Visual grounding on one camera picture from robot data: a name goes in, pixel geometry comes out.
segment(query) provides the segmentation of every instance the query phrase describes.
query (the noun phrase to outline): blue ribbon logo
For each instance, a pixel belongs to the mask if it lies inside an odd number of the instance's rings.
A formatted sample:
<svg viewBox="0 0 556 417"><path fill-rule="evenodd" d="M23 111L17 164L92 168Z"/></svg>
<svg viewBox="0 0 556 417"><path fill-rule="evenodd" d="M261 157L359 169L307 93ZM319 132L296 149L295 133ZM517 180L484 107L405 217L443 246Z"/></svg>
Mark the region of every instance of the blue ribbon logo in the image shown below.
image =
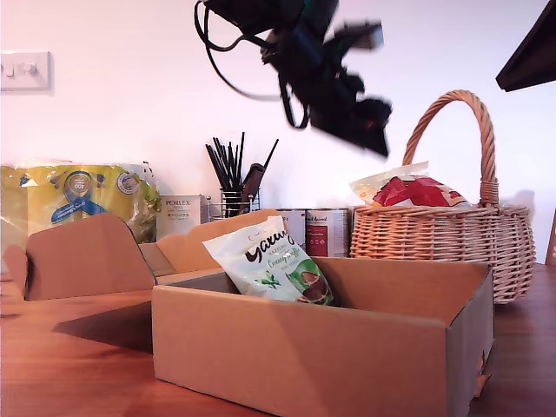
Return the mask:
<svg viewBox="0 0 556 417"><path fill-rule="evenodd" d="M88 215L98 215L106 210L92 202L90 197L93 193L93 178L86 171L74 171L68 175L63 183L63 194L69 204L59 208L52 214L52 223L58 223L67 219L77 211L83 211Z"/></svg>

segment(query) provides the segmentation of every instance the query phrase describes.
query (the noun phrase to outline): wicker basket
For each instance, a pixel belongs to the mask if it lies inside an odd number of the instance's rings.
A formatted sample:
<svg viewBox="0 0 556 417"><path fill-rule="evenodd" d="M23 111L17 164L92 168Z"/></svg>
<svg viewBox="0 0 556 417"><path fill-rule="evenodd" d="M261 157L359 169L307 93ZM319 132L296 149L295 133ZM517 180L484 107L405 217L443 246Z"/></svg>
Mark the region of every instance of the wicker basket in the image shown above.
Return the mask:
<svg viewBox="0 0 556 417"><path fill-rule="evenodd" d="M414 158L423 131L440 109L467 103L480 126L480 203L466 208L383 207L355 209L352 257L484 262L493 266L494 302L506 304L526 294L533 277L535 249L526 207L501 207L494 167L494 133L487 108L473 93L441 96L419 120L403 164Z"/></svg>

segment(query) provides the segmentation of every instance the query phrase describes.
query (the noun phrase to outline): basket handle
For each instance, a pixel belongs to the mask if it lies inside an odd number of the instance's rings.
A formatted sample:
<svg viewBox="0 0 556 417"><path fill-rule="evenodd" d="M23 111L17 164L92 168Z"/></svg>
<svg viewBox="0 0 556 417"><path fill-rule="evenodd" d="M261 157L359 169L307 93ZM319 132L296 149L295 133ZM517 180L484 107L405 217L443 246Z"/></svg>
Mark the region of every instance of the basket handle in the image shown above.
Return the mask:
<svg viewBox="0 0 556 417"><path fill-rule="evenodd" d="M480 178L480 204L483 207L498 206L498 180L496 179L496 166L494 164L494 131L487 106L471 91L457 89L440 96L427 110L417 123L413 134L407 142L406 154L403 156L403 165L409 165L414 159L415 150L420 137L433 117L448 103L461 101L471 107L479 122L480 142L482 147L481 178Z"/></svg>

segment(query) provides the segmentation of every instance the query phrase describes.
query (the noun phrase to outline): white wall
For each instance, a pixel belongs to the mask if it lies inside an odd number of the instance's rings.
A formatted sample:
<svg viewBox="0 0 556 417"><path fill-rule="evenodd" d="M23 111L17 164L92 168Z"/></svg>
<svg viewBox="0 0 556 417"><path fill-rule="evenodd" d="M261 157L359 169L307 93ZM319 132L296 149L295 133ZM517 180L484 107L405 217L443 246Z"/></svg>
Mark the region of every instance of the white wall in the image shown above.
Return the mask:
<svg viewBox="0 0 556 417"><path fill-rule="evenodd" d="M245 162L262 162L280 138L263 182L266 207L358 203L348 182L401 164L406 141L427 106L450 89L485 102L497 137L497 174L505 201L534 206L544 261L556 193L556 83L506 93L494 78L532 27L546 0L342 0L344 19L381 19L385 46L350 52L368 94L387 97L387 162L315 130L290 129L279 103L256 103L226 87L211 69L193 25L193 0L2 0L2 51L49 50L49 94L2 94L3 162L71 159L149 160L163 193L217 195L204 143L238 141ZM237 35L213 19L215 42ZM277 93L276 74L246 44L219 54L222 71L254 92ZM480 140L463 103L443 110L416 160L476 202Z"/></svg>

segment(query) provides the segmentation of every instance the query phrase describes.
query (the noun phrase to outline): light switch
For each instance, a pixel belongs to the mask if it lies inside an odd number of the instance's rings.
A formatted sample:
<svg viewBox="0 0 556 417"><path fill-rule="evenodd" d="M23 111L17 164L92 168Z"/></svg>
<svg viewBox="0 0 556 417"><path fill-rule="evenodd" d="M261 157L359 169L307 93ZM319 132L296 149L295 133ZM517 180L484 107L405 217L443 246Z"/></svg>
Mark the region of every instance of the light switch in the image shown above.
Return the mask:
<svg viewBox="0 0 556 417"><path fill-rule="evenodd" d="M49 88L49 52L2 54L2 91L48 90Z"/></svg>

